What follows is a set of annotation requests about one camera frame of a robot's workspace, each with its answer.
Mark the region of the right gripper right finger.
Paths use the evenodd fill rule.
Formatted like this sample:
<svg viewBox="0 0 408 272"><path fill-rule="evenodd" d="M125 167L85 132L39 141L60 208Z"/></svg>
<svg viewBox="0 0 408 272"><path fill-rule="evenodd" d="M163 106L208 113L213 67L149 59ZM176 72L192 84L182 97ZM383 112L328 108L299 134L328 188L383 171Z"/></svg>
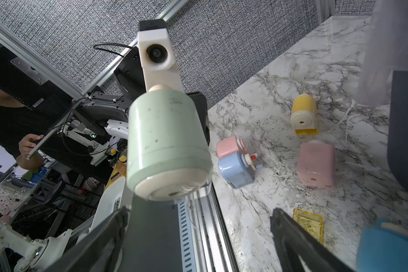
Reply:
<svg viewBox="0 0 408 272"><path fill-rule="evenodd" d="M352 269L329 252L282 209L270 217L270 230L284 272L351 272Z"/></svg>

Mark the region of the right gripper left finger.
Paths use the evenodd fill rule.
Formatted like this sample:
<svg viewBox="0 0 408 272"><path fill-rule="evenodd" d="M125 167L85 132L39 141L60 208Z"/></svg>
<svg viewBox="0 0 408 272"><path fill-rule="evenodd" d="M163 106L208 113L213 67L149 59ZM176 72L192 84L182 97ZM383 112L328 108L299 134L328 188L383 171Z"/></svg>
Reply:
<svg viewBox="0 0 408 272"><path fill-rule="evenodd" d="M130 209L116 210L46 271L116 272L129 219Z"/></svg>

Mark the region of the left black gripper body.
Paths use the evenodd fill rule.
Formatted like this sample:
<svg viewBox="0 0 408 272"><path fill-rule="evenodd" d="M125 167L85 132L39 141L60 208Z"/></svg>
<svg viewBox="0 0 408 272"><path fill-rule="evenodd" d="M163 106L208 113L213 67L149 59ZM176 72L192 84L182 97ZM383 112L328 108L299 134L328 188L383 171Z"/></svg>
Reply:
<svg viewBox="0 0 408 272"><path fill-rule="evenodd" d="M207 144L210 144L210 129L206 96L201 92L187 94L194 102Z"/></svg>

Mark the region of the clear yellow shavings tray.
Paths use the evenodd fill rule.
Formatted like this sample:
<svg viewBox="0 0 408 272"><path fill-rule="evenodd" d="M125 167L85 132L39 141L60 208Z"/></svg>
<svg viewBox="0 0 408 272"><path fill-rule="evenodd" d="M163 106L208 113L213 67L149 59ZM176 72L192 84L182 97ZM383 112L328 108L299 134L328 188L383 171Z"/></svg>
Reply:
<svg viewBox="0 0 408 272"><path fill-rule="evenodd" d="M319 243L323 243L323 217L303 210L294 209L292 218Z"/></svg>

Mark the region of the green pencil sharpener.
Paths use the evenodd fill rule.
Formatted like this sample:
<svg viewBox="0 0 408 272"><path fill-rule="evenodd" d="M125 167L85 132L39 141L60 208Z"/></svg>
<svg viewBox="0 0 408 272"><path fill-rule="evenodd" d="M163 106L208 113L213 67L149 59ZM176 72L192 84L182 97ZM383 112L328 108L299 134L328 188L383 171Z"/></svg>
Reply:
<svg viewBox="0 0 408 272"><path fill-rule="evenodd" d="M147 201L184 198L206 186L213 164L193 100L157 86L129 108L127 186Z"/></svg>

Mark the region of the light blue pencil sharpener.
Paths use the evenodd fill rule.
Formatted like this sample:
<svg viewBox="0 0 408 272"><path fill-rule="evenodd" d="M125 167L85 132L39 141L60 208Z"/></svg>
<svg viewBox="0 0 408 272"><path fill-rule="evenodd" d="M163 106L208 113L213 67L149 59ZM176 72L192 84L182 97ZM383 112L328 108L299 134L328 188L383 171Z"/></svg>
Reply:
<svg viewBox="0 0 408 272"><path fill-rule="evenodd" d="M255 163L257 154L235 152L218 160L218 168L222 178L234 189L252 184L255 173L264 167Z"/></svg>

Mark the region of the bright blue pencil sharpener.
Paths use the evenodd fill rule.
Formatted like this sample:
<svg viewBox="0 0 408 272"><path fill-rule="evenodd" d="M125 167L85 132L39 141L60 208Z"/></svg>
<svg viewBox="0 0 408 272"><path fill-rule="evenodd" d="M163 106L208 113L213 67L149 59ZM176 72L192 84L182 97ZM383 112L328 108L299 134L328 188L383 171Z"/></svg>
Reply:
<svg viewBox="0 0 408 272"><path fill-rule="evenodd" d="M384 219L365 227L357 251L358 272L408 272L408 231Z"/></svg>

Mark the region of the yellow pencil sharpener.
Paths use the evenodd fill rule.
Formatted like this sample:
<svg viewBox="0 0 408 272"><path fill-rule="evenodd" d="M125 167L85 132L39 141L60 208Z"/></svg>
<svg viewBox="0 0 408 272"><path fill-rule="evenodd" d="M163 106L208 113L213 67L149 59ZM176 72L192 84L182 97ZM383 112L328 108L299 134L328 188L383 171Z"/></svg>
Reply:
<svg viewBox="0 0 408 272"><path fill-rule="evenodd" d="M312 96L302 94L293 101L291 125L297 135L318 134L317 105Z"/></svg>

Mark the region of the dark grey trash bin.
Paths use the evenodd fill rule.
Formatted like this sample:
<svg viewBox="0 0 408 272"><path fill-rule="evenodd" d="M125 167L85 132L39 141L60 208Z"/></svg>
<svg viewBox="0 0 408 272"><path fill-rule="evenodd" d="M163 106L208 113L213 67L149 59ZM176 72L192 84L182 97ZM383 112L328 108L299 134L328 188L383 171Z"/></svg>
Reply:
<svg viewBox="0 0 408 272"><path fill-rule="evenodd" d="M408 192L408 71L394 71L387 160L391 173Z"/></svg>

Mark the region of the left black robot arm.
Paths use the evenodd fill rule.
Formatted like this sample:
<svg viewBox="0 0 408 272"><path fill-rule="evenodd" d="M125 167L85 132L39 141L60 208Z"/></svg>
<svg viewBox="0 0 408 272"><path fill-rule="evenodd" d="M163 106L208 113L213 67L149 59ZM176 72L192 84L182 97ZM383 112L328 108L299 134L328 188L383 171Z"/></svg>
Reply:
<svg viewBox="0 0 408 272"><path fill-rule="evenodd" d="M206 98L183 92L173 50L153 44L130 54L114 73L136 92L116 97L94 90L73 106L73 115L90 131L127 139L134 148L207 148Z"/></svg>

